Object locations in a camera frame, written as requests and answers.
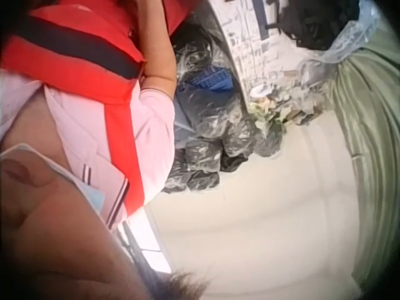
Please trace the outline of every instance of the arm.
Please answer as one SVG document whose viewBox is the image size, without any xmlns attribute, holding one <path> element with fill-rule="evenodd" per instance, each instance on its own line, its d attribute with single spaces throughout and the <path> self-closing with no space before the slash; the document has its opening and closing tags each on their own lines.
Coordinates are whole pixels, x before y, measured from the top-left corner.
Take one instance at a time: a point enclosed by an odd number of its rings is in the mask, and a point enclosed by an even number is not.
<svg viewBox="0 0 400 300">
<path fill-rule="evenodd" d="M 147 59 L 143 89 L 157 89 L 171 99 L 176 89 L 176 60 L 169 40 L 163 0 L 136 0 L 140 48 Z"/>
</svg>

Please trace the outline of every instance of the black garbage bag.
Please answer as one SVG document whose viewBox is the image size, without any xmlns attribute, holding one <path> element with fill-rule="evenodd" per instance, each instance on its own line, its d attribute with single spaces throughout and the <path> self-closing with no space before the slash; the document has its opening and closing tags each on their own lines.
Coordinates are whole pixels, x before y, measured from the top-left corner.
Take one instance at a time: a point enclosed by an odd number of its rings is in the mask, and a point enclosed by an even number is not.
<svg viewBox="0 0 400 300">
<path fill-rule="evenodd" d="M 349 21 L 359 19 L 359 13 L 359 0 L 289 0 L 279 23 L 269 27 L 281 29 L 297 47 L 326 51 Z"/>
<path fill-rule="evenodd" d="M 268 124 L 265 131 L 257 128 L 254 141 L 254 153 L 263 158 L 268 158 L 279 152 L 279 150 L 281 150 L 283 132 L 283 124 L 279 121 L 272 121 Z"/>
<path fill-rule="evenodd" d="M 184 191 L 186 184 L 191 177 L 191 173 L 186 163 L 186 155 L 184 149 L 175 150 L 175 158 L 165 183 L 164 192 L 176 193 Z"/>
<path fill-rule="evenodd" d="M 205 191 L 208 189 L 213 189 L 219 185 L 219 174 L 206 173 L 203 171 L 196 171 L 193 173 L 189 182 L 187 182 L 187 187 L 190 191 Z"/>
<path fill-rule="evenodd" d="M 236 157 L 229 157 L 226 152 L 223 151 L 220 171 L 224 173 L 233 173 L 239 169 L 242 163 L 245 163 L 248 160 L 248 157 L 243 154 Z"/>
<path fill-rule="evenodd" d="M 211 65 L 213 60 L 210 35 L 199 25 L 180 25 L 171 36 L 177 62 L 178 81 L 190 78 Z"/>
<path fill-rule="evenodd" d="M 209 139 L 220 138 L 228 123 L 242 118 L 241 94 L 236 91 L 212 92 L 185 84 L 176 93 L 194 131 Z"/>
<path fill-rule="evenodd" d="M 255 133 L 255 122 L 248 117 L 244 117 L 237 124 L 228 124 L 226 133 L 222 137 L 226 154 L 235 158 L 243 153 L 251 153 Z"/>
<path fill-rule="evenodd" d="M 186 144 L 186 162 L 191 171 L 218 172 L 223 147 L 221 141 L 195 139 Z"/>
</svg>

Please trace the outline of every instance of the plastic bag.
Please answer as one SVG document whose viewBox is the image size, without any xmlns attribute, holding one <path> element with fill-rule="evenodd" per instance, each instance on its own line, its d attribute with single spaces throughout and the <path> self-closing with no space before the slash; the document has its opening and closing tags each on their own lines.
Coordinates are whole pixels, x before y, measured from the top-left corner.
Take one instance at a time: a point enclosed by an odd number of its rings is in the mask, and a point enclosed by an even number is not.
<svg viewBox="0 0 400 300">
<path fill-rule="evenodd" d="M 254 153 L 262 158 L 268 158 L 281 150 L 282 140 L 282 123 L 271 121 L 265 131 L 256 129 Z"/>
<path fill-rule="evenodd" d="M 193 130 L 189 121 L 178 100 L 174 101 L 175 120 L 174 120 L 174 135 L 175 135 L 175 149 L 183 149 L 188 141 L 196 138 L 196 132 Z"/>
<path fill-rule="evenodd" d="M 229 124 L 222 144 L 226 154 L 234 158 L 252 150 L 256 125 L 253 120 L 243 118 L 237 124 Z"/>
<path fill-rule="evenodd" d="M 220 141 L 197 139 L 186 144 L 186 162 L 191 171 L 218 172 L 221 167 Z"/>
<path fill-rule="evenodd" d="M 187 187 L 191 191 L 205 191 L 207 189 L 213 189 L 219 185 L 219 174 L 218 173 L 206 173 L 203 171 L 197 171 L 193 173 Z"/>
<path fill-rule="evenodd" d="M 176 193 L 184 191 L 190 177 L 191 173 L 186 163 L 185 150 L 175 150 L 174 162 L 165 183 L 164 192 Z"/>
<path fill-rule="evenodd" d="M 236 157 L 229 157 L 224 151 L 222 153 L 220 171 L 224 173 L 233 173 L 239 169 L 242 163 L 248 160 L 248 157 L 243 154 Z"/>
<path fill-rule="evenodd" d="M 340 63 L 355 50 L 363 47 L 375 32 L 380 18 L 379 11 L 373 0 L 359 1 L 360 13 L 358 21 L 349 21 L 344 29 L 334 40 L 332 46 L 327 51 L 311 51 L 298 48 L 291 42 L 291 45 L 304 54 L 305 60 L 314 59 L 328 64 Z"/>
<path fill-rule="evenodd" d="M 242 118 L 241 94 L 236 91 L 212 92 L 186 84 L 176 97 L 194 131 L 204 138 L 220 138 L 228 122 Z"/>
<path fill-rule="evenodd" d="M 211 65 L 211 38 L 201 26 L 185 22 L 172 35 L 171 42 L 177 62 L 178 82 Z"/>
</svg>

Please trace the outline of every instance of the red vest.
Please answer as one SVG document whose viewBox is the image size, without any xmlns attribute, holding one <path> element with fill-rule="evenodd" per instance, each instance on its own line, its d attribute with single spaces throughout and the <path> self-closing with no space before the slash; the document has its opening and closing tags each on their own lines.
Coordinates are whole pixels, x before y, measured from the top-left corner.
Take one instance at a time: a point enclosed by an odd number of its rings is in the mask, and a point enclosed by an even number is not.
<svg viewBox="0 0 400 300">
<path fill-rule="evenodd" d="M 129 37 L 132 15 L 118 0 L 58 2 L 25 18 L 4 48 L 1 67 L 104 104 L 111 162 L 131 184 L 124 200 L 130 216 L 144 204 L 129 105 L 144 58 Z M 164 0 L 170 33 L 195 3 Z"/>
</svg>

